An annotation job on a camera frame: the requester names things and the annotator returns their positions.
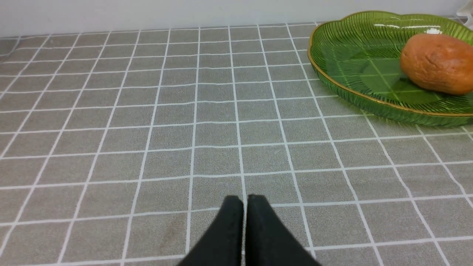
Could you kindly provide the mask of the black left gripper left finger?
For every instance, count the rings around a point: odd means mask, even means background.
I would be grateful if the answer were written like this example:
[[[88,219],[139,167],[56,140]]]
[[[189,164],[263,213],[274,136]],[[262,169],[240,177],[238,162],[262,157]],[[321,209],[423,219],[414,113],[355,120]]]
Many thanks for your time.
[[[179,262],[180,266],[240,266],[244,205],[228,195],[200,240]]]

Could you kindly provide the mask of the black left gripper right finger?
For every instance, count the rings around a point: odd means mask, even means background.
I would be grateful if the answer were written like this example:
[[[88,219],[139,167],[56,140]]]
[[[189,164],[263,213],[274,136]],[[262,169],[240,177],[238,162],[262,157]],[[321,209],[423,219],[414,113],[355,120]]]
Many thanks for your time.
[[[245,232],[247,266],[319,266],[263,195],[249,195]]]

